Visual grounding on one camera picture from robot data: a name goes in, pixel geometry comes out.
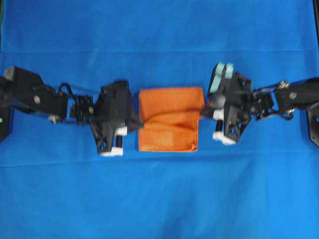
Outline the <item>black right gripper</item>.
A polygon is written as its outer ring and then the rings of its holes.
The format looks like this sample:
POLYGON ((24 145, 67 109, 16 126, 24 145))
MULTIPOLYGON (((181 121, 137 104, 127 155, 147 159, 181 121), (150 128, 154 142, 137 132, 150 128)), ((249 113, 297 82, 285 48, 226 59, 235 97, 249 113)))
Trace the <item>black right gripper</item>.
POLYGON ((207 106, 200 111, 203 118, 217 121, 213 139, 224 145, 236 144, 251 120, 244 109, 251 94, 252 82, 234 70, 234 75, 220 93, 207 93, 207 106))

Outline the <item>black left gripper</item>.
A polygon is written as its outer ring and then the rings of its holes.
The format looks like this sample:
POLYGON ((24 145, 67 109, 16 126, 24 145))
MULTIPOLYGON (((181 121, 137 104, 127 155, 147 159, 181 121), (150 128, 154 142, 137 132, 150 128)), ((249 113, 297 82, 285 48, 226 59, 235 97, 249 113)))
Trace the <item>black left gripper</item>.
POLYGON ((101 88, 94 104, 91 130, 100 156, 122 156, 123 136, 129 129, 140 129, 144 122, 131 117, 132 94, 127 80, 118 80, 101 88))

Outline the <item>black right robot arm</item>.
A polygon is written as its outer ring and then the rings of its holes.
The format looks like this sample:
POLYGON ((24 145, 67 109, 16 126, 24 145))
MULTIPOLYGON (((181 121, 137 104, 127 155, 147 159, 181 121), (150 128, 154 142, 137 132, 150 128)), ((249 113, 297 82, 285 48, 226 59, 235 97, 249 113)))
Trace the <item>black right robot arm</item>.
POLYGON ((214 140, 233 145, 239 142, 252 118, 279 116, 291 120, 296 109, 306 111, 309 138, 318 145, 318 78, 293 83, 281 81, 254 90, 252 81, 236 72, 233 64, 219 62, 212 70, 207 104, 200 114, 217 122, 214 140))

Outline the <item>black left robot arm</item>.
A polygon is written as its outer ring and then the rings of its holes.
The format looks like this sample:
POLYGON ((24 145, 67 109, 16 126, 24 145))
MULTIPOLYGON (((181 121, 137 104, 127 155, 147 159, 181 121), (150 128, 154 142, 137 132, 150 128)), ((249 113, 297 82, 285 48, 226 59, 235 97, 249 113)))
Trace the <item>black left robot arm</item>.
POLYGON ((39 74, 15 66, 0 78, 1 141, 12 131, 14 110, 46 117, 53 124, 89 125, 101 156, 122 156, 123 137, 144 126, 133 108, 127 80, 103 86, 94 100, 74 94, 67 83, 55 90, 39 74))

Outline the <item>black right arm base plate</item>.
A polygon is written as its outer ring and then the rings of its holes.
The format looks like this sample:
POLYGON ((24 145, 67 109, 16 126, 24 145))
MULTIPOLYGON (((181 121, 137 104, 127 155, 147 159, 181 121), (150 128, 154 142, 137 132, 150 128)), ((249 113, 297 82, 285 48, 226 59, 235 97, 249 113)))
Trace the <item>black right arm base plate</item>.
POLYGON ((310 140, 319 146, 319 104, 313 104, 307 109, 308 131, 310 140))

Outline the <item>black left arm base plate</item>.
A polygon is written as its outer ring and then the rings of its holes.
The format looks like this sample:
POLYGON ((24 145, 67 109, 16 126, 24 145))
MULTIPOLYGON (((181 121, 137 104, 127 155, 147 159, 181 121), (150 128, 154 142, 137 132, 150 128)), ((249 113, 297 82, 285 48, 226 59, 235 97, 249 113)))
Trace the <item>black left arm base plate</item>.
POLYGON ((10 106, 0 108, 0 142, 3 142, 12 132, 14 109, 10 106))

